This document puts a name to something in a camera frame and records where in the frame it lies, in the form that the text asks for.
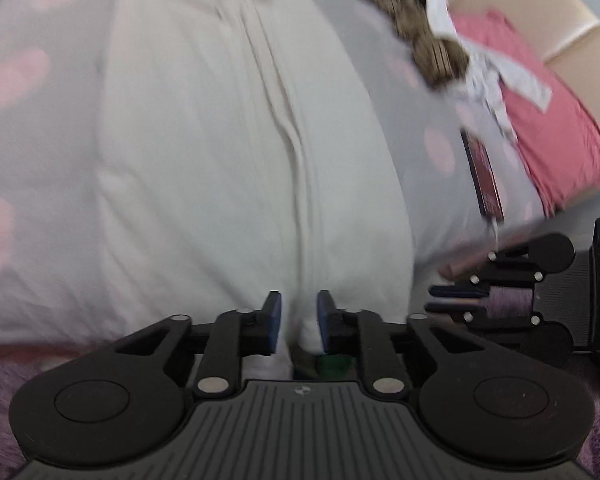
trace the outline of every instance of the metal pin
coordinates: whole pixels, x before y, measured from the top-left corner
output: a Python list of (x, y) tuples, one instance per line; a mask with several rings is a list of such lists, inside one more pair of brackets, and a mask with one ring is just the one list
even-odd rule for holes
[(221, 394), (229, 387), (229, 381), (223, 377), (205, 377), (198, 381), (198, 389), (206, 394)]
[(404, 383), (393, 377), (383, 377), (373, 384), (374, 390), (381, 394), (399, 394), (404, 390)]

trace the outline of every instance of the white garment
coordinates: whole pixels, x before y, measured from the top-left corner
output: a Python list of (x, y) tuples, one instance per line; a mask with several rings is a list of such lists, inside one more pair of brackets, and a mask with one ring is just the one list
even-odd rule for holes
[(516, 133), (502, 100), (500, 80), (513, 91), (545, 112), (552, 90), (520, 63), (501, 52), (491, 50), (459, 36), (448, 11), (448, 0), (427, 0), (427, 18), (436, 36), (458, 41), (470, 57), (466, 78), (448, 86), (452, 92), (484, 102), (494, 115), (504, 136), (516, 142)]
[(104, 269), (135, 330), (283, 295), (404, 322), (411, 232), (368, 93), (312, 0), (119, 0), (100, 134)]

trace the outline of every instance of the bed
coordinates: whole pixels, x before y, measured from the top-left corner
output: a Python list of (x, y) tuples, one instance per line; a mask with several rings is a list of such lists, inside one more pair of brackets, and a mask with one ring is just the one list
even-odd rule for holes
[[(462, 126), (489, 153), (501, 239), (544, 218), (489, 111), (429, 92), (377, 9), (299, 0), (316, 25), (298, 0), (249, 1), (0, 0), (0, 356), (208, 321), (274, 288), (312, 351), (320, 288), (400, 321), (414, 268), (494, 243)], [(503, 12), (600, 127), (600, 20), (581, 2), (449, 4)]]

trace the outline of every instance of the pink cloth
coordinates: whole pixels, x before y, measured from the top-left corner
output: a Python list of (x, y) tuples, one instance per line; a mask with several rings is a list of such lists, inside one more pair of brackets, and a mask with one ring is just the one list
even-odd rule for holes
[(454, 14), (458, 34), (511, 56), (552, 88), (546, 113), (502, 83), (518, 151), (535, 183), (546, 215), (579, 193), (600, 188), (600, 130), (567, 85), (542, 64), (524, 38), (495, 10)]

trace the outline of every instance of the beige cloth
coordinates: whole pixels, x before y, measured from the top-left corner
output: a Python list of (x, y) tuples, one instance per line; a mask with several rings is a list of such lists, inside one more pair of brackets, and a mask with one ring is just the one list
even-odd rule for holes
[(464, 79), (469, 56), (454, 40), (433, 35), (426, 13), (426, 2), (420, 0), (369, 0), (394, 22), (398, 36), (413, 45), (413, 60), (432, 88)]

